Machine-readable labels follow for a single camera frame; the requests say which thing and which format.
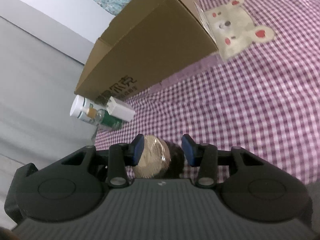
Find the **green dropper bottle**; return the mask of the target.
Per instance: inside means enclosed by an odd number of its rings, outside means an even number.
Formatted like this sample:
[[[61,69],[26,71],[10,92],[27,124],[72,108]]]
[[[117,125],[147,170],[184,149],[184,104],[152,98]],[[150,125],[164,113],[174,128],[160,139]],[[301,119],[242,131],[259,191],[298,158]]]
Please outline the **green dropper bottle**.
[[[83,108],[84,113],[100,128],[116,131],[122,128],[123,121],[109,115],[105,109]]]

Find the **white supplement bottle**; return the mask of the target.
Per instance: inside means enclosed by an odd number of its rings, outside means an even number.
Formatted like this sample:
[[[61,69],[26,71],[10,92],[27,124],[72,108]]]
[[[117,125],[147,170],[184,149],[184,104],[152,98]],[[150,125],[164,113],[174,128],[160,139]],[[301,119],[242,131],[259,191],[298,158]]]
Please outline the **white supplement bottle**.
[[[98,124],[91,118],[89,118],[84,112],[81,111],[81,107],[85,108],[95,108],[96,110],[100,109],[101,106],[94,103],[93,101],[84,98],[83,96],[77,95],[72,103],[70,116],[77,118],[87,124],[97,126]]]

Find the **white power adapter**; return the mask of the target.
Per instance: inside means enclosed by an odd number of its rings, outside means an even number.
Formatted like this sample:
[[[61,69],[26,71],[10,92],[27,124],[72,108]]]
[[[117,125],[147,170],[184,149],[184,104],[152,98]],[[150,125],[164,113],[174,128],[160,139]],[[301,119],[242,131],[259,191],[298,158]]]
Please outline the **white power adapter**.
[[[131,105],[112,96],[107,102],[106,110],[108,111],[109,115],[125,122],[130,122],[136,114],[136,111]]]

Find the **large cardboard box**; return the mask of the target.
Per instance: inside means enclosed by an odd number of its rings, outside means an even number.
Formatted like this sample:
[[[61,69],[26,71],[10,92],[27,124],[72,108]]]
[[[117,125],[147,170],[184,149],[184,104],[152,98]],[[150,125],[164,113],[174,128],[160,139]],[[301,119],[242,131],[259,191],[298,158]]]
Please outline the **large cardboard box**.
[[[132,0],[96,40],[75,94],[125,100],[216,51],[197,0]]]

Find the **gold round compact case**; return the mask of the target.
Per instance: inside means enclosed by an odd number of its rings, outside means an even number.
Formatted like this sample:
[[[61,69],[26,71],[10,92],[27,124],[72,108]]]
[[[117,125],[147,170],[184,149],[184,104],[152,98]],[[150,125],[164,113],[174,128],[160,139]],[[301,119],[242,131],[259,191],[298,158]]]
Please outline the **gold round compact case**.
[[[184,153],[179,145],[146,135],[143,153],[133,171],[136,178],[178,179],[183,173],[184,162]]]

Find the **purple checkered tablecloth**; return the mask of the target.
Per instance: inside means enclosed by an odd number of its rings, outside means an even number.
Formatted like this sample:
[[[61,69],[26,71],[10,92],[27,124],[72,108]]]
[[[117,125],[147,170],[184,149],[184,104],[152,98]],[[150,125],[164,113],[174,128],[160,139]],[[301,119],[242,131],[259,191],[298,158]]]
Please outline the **purple checkered tablecloth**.
[[[199,0],[209,10],[230,0]],[[210,55],[180,82],[132,97],[135,119],[99,130],[98,150],[138,133],[229,150],[241,146],[309,184],[319,180],[319,0],[244,0],[274,40],[222,61]]]

